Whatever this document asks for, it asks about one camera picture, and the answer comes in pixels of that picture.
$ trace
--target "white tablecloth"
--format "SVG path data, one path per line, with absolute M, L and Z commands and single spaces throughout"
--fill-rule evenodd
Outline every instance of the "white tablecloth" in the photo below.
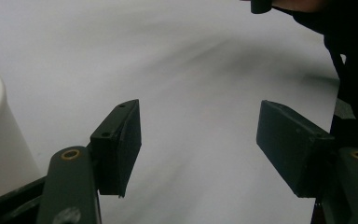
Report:
M 337 75 L 323 37 L 225 0 L 0 1 L 0 76 L 35 160 L 85 146 L 140 99 L 143 146 L 103 223 L 310 223 L 255 142 L 270 100 L 329 130 Z

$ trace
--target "cup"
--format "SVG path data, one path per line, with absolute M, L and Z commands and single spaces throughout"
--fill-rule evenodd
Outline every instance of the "cup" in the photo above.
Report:
M 7 103 L 0 78 L 0 196 L 40 177 L 34 158 Z

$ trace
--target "black object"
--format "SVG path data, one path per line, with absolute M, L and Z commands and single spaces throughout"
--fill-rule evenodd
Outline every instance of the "black object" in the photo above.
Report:
M 101 223 L 98 192 L 124 197 L 141 147 L 139 101 L 115 107 L 87 147 L 68 147 L 48 175 L 0 197 L 0 224 Z
M 327 224 L 358 224 L 358 148 L 293 109 L 263 101 L 257 144 L 297 197 L 316 198 Z
M 262 14 L 272 9 L 272 0 L 251 0 L 251 12 Z

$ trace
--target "person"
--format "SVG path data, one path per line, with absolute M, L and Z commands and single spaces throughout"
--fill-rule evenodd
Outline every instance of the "person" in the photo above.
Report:
M 272 0 L 272 7 L 324 35 L 340 80 L 337 98 L 355 116 L 334 116 L 330 133 L 338 147 L 358 147 L 358 0 Z

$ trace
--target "white container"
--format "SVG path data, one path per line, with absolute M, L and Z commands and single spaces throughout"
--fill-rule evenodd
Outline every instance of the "white container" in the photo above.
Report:
M 34 158 L 7 104 L 0 78 L 0 196 L 40 177 Z

